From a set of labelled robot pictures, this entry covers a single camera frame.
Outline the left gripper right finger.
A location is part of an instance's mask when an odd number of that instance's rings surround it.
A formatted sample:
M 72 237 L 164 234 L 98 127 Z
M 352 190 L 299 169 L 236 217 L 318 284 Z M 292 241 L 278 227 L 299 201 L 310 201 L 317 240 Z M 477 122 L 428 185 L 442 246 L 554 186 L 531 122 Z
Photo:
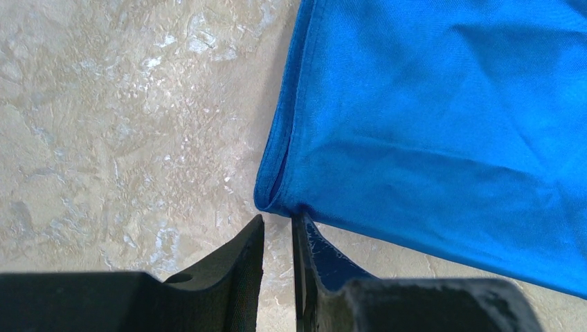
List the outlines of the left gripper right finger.
M 515 285 L 496 278 L 381 279 L 292 218 L 298 331 L 540 331 Z

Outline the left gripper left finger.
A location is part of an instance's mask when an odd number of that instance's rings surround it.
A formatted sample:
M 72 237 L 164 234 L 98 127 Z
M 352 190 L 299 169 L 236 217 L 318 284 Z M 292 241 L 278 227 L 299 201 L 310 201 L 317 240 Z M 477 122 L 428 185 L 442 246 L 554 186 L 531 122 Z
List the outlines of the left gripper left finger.
M 264 221 L 160 281 L 145 272 L 4 273 L 2 331 L 254 331 Z

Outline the blue cloth napkin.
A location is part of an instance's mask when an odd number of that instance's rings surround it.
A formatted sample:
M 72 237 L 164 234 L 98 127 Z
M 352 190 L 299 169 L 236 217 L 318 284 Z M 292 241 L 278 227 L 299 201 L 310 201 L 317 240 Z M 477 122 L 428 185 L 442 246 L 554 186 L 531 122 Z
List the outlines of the blue cloth napkin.
M 259 210 L 586 296 L 586 2 L 302 1 Z

